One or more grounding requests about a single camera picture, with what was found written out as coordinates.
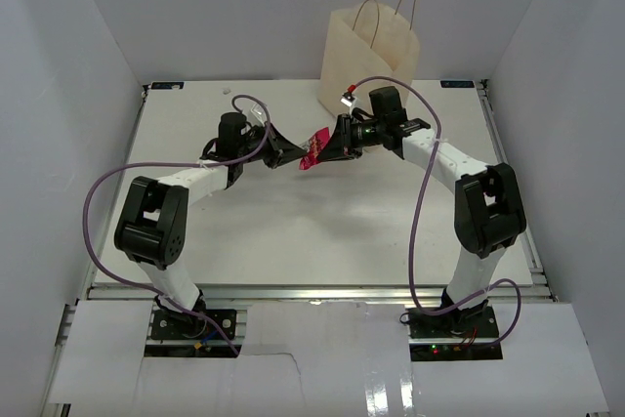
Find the small pink packet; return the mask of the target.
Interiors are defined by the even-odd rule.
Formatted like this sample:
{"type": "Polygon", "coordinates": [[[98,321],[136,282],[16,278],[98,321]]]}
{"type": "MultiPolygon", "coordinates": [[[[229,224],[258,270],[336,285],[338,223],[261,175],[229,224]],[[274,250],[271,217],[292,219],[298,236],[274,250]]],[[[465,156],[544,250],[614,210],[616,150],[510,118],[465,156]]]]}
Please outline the small pink packet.
{"type": "Polygon", "coordinates": [[[301,158],[299,169],[306,171],[318,164],[318,156],[330,139],[327,127],[317,130],[303,145],[306,154],[301,158]]]}

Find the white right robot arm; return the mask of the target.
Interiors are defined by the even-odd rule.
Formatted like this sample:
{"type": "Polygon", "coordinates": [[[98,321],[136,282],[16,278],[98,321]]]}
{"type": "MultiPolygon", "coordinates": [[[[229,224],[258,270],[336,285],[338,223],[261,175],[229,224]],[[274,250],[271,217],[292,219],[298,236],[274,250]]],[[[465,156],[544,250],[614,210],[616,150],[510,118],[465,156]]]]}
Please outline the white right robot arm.
{"type": "Polygon", "coordinates": [[[453,227],[461,245],[450,282],[443,289],[440,305],[418,313],[441,316],[442,329],[461,338],[477,324],[475,312],[486,306],[489,293],[504,284],[493,275],[508,248],[526,230],[527,221],[514,169],[507,163],[490,165],[446,142],[439,121],[407,115],[398,86],[387,86],[369,94],[370,111],[356,104],[355,88],[342,96],[345,113],[337,118],[332,136],[318,161],[353,160],[365,148],[382,146],[400,160],[425,172],[417,196],[412,223],[417,225],[431,179],[444,185],[453,196],[453,227]]]}

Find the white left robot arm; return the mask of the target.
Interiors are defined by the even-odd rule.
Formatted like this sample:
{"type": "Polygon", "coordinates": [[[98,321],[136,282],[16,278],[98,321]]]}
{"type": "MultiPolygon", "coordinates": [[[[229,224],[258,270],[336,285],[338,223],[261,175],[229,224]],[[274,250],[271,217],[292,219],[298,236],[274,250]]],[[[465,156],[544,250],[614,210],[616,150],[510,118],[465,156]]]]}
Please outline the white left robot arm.
{"type": "Polygon", "coordinates": [[[148,276],[158,291],[160,307],[174,312],[173,326],[184,337],[200,335],[207,317],[199,307],[200,289],[180,260],[188,208],[233,186],[247,162],[262,161],[274,169],[306,154],[273,125],[228,112],[221,117],[218,136],[206,144],[196,167],[158,179],[137,177],[132,181],[114,232],[114,246],[148,276]]]}

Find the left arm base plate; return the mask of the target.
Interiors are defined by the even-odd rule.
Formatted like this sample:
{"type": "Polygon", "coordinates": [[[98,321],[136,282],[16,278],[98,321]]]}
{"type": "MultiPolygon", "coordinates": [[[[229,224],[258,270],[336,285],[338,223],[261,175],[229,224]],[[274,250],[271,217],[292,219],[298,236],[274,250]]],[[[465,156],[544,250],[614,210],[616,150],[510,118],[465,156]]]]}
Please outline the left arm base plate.
{"type": "MultiPolygon", "coordinates": [[[[230,340],[235,338],[236,310],[208,310],[205,314],[221,327],[230,340]]],[[[203,343],[207,343],[209,340],[223,339],[215,327],[203,319],[195,316],[186,317],[184,314],[167,313],[161,309],[153,312],[148,338],[155,341],[194,340],[203,343]]]]}

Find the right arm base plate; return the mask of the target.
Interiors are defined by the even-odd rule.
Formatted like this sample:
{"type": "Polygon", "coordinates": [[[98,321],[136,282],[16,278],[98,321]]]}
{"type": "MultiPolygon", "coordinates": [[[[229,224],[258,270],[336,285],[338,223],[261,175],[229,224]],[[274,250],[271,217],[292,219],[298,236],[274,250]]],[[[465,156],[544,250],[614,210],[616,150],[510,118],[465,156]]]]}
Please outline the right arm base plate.
{"type": "Polygon", "coordinates": [[[412,362],[502,360],[500,332],[492,307],[461,322],[449,315],[429,316],[410,309],[399,317],[408,327],[412,362]]]}

